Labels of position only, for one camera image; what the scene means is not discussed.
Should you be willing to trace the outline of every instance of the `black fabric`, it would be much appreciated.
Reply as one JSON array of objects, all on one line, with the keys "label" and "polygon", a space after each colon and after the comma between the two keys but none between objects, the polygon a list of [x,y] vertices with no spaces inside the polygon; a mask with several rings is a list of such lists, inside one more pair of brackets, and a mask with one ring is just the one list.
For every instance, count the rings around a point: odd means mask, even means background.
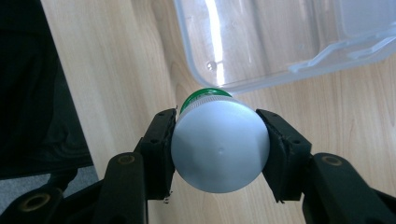
[{"label": "black fabric", "polygon": [[0,0],[0,178],[92,165],[39,1]]}]

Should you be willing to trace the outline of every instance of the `wood grain surface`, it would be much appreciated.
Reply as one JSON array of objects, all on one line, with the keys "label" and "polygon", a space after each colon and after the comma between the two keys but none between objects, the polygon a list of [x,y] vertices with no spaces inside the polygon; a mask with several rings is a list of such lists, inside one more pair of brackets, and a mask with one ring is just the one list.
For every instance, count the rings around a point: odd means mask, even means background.
[{"label": "wood grain surface", "polygon": [[[171,0],[42,0],[95,168],[134,150],[153,116],[201,87],[186,65]],[[368,184],[396,195],[396,55],[383,62],[235,98],[276,112],[313,144],[349,160]],[[175,174],[150,223],[304,223],[301,203],[276,204],[262,176],[227,194]]]}]

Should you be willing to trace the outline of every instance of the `transparent plastic box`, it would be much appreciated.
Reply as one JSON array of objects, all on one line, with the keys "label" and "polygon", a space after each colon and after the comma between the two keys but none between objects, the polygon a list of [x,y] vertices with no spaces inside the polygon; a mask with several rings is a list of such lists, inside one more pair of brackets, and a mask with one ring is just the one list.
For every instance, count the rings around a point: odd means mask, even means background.
[{"label": "transparent plastic box", "polygon": [[189,68],[250,91],[385,59],[396,0],[175,0]]}]

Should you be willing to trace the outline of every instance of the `bottle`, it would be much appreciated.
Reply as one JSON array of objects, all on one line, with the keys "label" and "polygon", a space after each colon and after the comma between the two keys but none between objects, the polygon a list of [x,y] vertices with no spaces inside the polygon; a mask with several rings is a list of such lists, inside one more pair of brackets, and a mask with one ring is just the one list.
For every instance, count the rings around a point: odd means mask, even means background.
[{"label": "bottle", "polygon": [[255,111],[226,91],[208,88],[193,93],[181,107],[171,153],[190,185],[226,193],[262,172],[269,148],[267,128]]}]

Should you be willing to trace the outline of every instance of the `wooden table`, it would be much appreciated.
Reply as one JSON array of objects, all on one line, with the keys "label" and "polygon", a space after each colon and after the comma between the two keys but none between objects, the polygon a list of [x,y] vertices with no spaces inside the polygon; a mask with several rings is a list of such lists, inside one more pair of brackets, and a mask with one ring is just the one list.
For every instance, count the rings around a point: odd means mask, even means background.
[{"label": "wooden table", "polygon": [[[154,114],[201,87],[184,58],[171,0],[42,0],[99,177],[134,150]],[[313,144],[349,160],[368,184],[396,195],[396,55],[354,69],[236,95],[274,111]],[[301,203],[276,204],[262,176],[210,194],[175,174],[150,223],[304,223]]]}]

